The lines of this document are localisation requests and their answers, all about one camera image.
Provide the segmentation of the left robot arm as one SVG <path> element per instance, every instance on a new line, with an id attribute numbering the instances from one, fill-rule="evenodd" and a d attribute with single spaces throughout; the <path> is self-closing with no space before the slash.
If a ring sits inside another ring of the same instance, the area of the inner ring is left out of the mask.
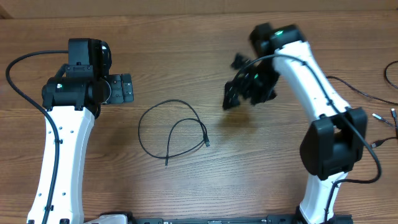
<path id="1" fill-rule="evenodd" d="M 109 45 L 70 39 L 68 63 L 42 89 L 46 138 L 28 223 L 83 223 L 82 185 L 88 140 L 101 105 L 131 103 L 128 73 L 109 74 Z"/>

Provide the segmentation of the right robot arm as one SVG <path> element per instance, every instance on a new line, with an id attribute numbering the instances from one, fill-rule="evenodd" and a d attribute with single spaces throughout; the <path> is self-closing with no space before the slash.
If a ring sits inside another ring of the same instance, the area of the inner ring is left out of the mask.
<path id="1" fill-rule="evenodd" d="M 337 215 L 333 206 L 339 187 L 363 156 L 368 118 L 352 108 L 330 85 L 313 57 L 310 44 L 296 25 L 273 28 L 260 24 L 249 36 L 256 53 L 251 60 L 237 54 L 236 76 L 224 86 L 223 109 L 273 100 L 279 78 L 288 81 L 309 122 L 300 145 L 308 172 L 305 195 L 295 215 L 276 216 L 277 223 L 352 223 L 351 215 Z"/>

